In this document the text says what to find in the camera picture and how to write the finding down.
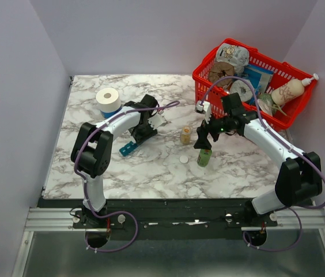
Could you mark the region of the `teal weekly pill organizer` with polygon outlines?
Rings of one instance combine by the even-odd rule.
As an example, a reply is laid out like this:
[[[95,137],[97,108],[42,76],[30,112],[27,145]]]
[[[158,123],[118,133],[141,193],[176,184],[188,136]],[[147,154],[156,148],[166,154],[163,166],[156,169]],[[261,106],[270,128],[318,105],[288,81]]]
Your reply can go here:
[[[124,147],[121,147],[119,149],[120,154],[123,157],[128,156],[129,154],[131,154],[133,151],[135,151],[140,145],[142,145],[146,140],[152,138],[153,136],[155,136],[157,134],[157,131],[154,130],[153,132],[151,132],[150,134],[136,134],[134,136],[134,142],[130,141],[129,143],[127,143]]]

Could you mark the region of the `white bottle cap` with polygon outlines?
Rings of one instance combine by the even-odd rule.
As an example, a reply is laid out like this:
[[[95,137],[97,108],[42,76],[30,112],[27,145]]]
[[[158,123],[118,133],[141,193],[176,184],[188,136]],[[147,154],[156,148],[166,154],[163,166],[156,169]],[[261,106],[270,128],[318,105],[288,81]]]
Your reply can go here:
[[[181,163],[187,163],[188,162],[188,157],[182,155],[182,156],[180,156],[179,160],[180,160]]]

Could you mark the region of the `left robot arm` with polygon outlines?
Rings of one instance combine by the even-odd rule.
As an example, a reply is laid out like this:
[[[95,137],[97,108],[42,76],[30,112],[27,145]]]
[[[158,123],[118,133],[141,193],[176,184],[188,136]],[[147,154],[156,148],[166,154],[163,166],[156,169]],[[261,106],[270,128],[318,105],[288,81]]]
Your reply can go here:
[[[116,138],[129,131],[136,145],[157,134],[149,119],[158,101],[146,94],[140,102],[127,102],[117,113],[97,123],[81,125],[71,152],[74,171],[84,184],[83,205],[89,209],[86,221],[94,228],[106,220],[102,211],[106,204],[103,190],[103,174],[110,165],[112,145]]]

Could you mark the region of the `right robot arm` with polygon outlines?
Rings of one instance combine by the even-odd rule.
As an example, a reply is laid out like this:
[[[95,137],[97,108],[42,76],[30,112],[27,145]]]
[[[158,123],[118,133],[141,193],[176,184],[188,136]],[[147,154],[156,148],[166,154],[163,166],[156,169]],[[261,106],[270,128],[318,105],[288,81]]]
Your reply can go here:
[[[246,224],[256,226],[270,211],[300,205],[321,194],[322,179],[317,172],[321,164],[316,153],[305,153],[286,141],[268,123],[261,121],[256,111],[247,111],[238,94],[224,96],[221,102],[226,115],[220,118],[212,115],[209,102],[196,103],[196,112],[205,118],[197,128],[194,148],[210,150],[208,135],[217,141],[221,133],[235,131],[256,144],[279,169],[275,187],[252,199],[244,210]]]

